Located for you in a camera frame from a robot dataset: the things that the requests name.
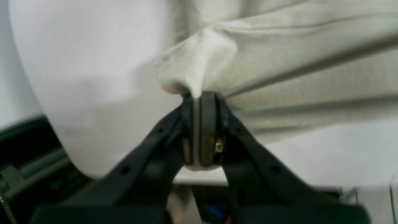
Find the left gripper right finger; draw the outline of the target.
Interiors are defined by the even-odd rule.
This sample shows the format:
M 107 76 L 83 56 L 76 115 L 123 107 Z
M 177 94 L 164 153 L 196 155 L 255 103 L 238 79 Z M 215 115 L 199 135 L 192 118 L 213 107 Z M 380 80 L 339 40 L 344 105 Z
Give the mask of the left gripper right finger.
M 199 163 L 221 166 L 232 224 L 369 224 L 360 205 L 340 203 L 297 177 L 261 145 L 219 93 L 200 97 Z

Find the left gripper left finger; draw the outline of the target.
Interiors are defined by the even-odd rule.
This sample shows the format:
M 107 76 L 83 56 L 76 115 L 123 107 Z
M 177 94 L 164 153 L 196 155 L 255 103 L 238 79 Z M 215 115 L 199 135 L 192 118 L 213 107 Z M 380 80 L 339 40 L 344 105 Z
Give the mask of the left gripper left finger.
M 190 94 L 102 180 L 58 205 L 38 207 L 32 224 L 171 224 L 172 182 L 193 163 Z

